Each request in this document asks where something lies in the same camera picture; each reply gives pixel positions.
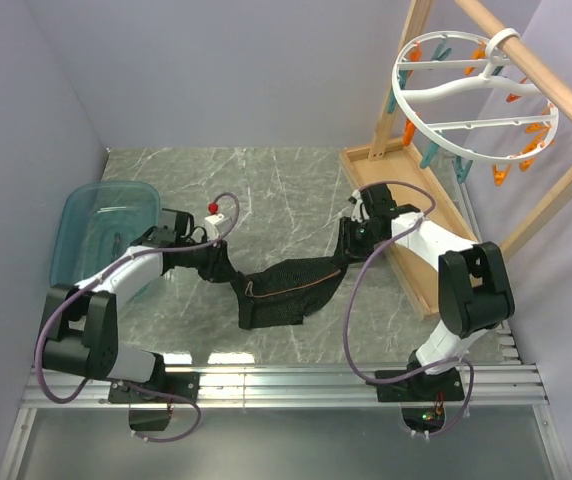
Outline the black striped underwear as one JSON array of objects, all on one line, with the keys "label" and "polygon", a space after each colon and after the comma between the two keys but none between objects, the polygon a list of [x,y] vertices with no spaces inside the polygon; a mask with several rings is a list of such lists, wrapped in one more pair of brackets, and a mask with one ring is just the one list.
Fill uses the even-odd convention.
[{"label": "black striped underwear", "polygon": [[349,264],[335,256],[288,259],[231,281],[243,330],[301,325],[321,310],[341,285]]}]

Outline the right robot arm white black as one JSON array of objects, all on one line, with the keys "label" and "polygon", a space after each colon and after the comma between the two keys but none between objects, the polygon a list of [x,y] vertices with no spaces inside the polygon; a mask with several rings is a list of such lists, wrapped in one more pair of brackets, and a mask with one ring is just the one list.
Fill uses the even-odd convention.
[{"label": "right robot arm white black", "polygon": [[466,352],[486,333],[515,312],[515,301],[500,247],[493,242],[461,237],[430,220],[436,207],[420,209],[398,204],[392,181],[379,181],[353,191],[350,216],[340,227],[340,252],[361,264],[363,278],[388,247],[410,251],[437,274],[439,321],[424,343],[413,351],[403,373],[368,375],[355,364],[349,328],[342,328],[344,355],[350,369],[369,386],[404,384],[412,400],[426,400],[442,390]]}]

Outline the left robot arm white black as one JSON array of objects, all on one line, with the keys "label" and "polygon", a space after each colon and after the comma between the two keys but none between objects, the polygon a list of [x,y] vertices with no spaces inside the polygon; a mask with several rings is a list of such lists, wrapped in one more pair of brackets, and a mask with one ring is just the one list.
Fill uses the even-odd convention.
[{"label": "left robot arm white black", "polygon": [[204,219],[205,240],[191,238],[186,212],[170,210],[171,223],[149,229],[125,253],[93,276],[49,290],[34,353],[37,381],[58,404],[75,399],[89,380],[132,382],[144,401],[168,388],[161,355],[119,340],[118,313],[153,280],[176,267],[206,268],[225,246],[238,213]]}]

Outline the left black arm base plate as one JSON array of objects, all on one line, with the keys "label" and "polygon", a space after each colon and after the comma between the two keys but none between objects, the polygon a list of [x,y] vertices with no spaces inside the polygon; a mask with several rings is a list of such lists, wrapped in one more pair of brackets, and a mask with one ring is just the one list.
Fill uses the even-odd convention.
[{"label": "left black arm base plate", "polygon": [[195,401],[199,384],[200,374],[197,372],[165,373],[145,383],[114,382],[107,401],[111,404],[175,403],[177,397]]}]

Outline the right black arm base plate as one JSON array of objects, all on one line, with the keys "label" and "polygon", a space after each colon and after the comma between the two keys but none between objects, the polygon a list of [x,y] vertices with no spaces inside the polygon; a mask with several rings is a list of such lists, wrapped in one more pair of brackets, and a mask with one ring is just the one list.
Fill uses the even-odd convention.
[{"label": "right black arm base plate", "polygon": [[465,398],[461,376],[456,368],[438,375],[420,373],[396,383],[371,385],[376,388],[380,403],[462,401]]}]

